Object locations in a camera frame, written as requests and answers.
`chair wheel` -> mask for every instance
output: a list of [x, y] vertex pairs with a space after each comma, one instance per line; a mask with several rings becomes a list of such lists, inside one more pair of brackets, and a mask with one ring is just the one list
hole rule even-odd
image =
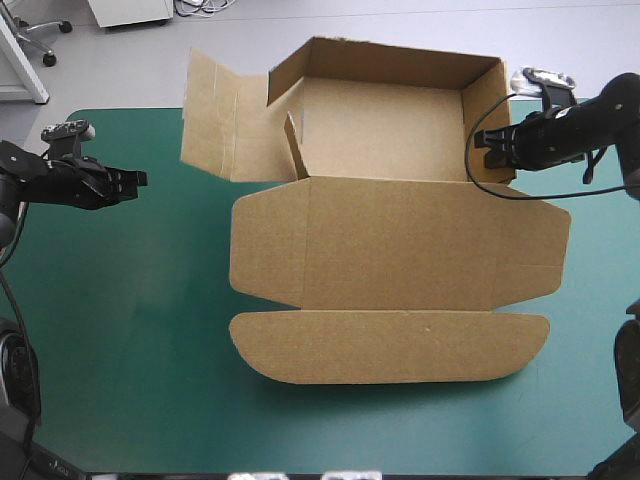
[[58, 59], [55, 55], [50, 55], [48, 53], [42, 57], [42, 63], [44, 63], [47, 67], [53, 67], [57, 61]]
[[65, 21], [65, 22], [62, 22], [61, 25], [58, 25], [58, 28], [60, 29], [60, 31], [62, 33], [69, 33], [69, 32], [71, 32], [73, 30], [73, 25], [71, 25], [71, 23]]

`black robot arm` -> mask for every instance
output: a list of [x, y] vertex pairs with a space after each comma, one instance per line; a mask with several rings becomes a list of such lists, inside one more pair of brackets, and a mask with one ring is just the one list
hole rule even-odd
[[[619, 75], [600, 95], [577, 104], [571, 93], [573, 81], [549, 82], [531, 72], [535, 71], [523, 70], [529, 82], [543, 87], [539, 96], [545, 110], [517, 125], [476, 133], [476, 148], [490, 148], [485, 167], [543, 170], [586, 158], [584, 182], [590, 183], [604, 151], [615, 145], [624, 184], [640, 184], [640, 75]], [[630, 188], [627, 193], [640, 200], [640, 189]]]
[[21, 202], [69, 205], [96, 210], [138, 197], [147, 174], [105, 167], [83, 156], [80, 143], [93, 138], [86, 120], [46, 128], [45, 156], [0, 142], [0, 248], [11, 243]]

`green tabletop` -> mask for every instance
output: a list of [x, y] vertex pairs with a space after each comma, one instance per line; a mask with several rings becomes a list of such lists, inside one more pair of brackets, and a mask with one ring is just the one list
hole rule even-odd
[[[516, 102], [514, 116], [534, 106]], [[238, 312], [282, 308], [228, 281], [231, 206], [270, 185], [180, 163], [178, 109], [73, 118], [96, 127], [86, 153], [147, 170], [150, 185], [96, 212], [33, 205], [8, 267], [41, 362], [36, 440], [69, 461], [94, 471], [578, 474], [631, 436], [612, 360], [624, 310], [640, 295], [640, 209], [624, 193], [559, 203], [573, 216], [562, 288], [504, 309], [551, 320], [522, 373], [475, 384], [286, 385], [251, 370], [227, 330]], [[522, 174], [514, 185], [580, 188], [583, 168]], [[610, 154], [594, 187], [619, 183]]]

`cardboard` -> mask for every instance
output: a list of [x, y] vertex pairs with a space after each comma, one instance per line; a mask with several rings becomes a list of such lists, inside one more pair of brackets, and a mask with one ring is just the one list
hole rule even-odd
[[569, 224], [470, 183], [312, 177], [236, 202], [230, 279], [304, 309], [489, 311], [560, 286]]
[[242, 358], [287, 383], [492, 380], [524, 368], [549, 334], [541, 316], [489, 312], [288, 311], [231, 322]]
[[[569, 215], [467, 182], [464, 143], [508, 92], [496, 57], [312, 38], [269, 76], [191, 53], [182, 160], [286, 185], [233, 211], [232, 286], [299, 307], [241, 314], [243, 358], [292, 383], [476, 381], [523, 368], [547, 337], [496, 307], [555, 291]], [[509, 105], [481, 128], [510, 123]], [[512, 169], [479, 179], [508, 183]], [[505, 185], [494, 184], [512, 194]]]
[[[182, 160], [231, 181], [295, 180], [282, 128], [290, 114], [310, 176], [466, 181], [468, 129], [507, 92], [496, 57], [316, 37], [267, 77], [194, 49]], [[486, 126], [509, 118], [505, 103]], [[481, 180], [514, 178], [485, 170], [483, 153], [472, 155]]]

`office chair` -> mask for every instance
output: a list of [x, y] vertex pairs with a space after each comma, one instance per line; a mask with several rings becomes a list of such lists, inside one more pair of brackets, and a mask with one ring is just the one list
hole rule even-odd
[[71, 24], [66, 20], [53, 20], [51, 22], [29, 25], [24, 20], [11, 15], [11, 12], [9, 12], [9, 9], [4, 3], [4, 0], [0, 0], [0, 15], [7, 22], [9, 30], [11, 30], [11, 33], [19, 44], [26, 43], [27, 45], [31, 45], [32, 47], [35, 47], [44, 53], [44, 55], [42, 56], [42, 63], [44, 63], [47, 67], [53, 67], [56, 64], [56, 56], [53, 53], [51, 47], [33, 38], [33, 32], [56, 25], [62, 33], [69, 33], [71, 30], [73, 30], [73, 26], [71, 26]]

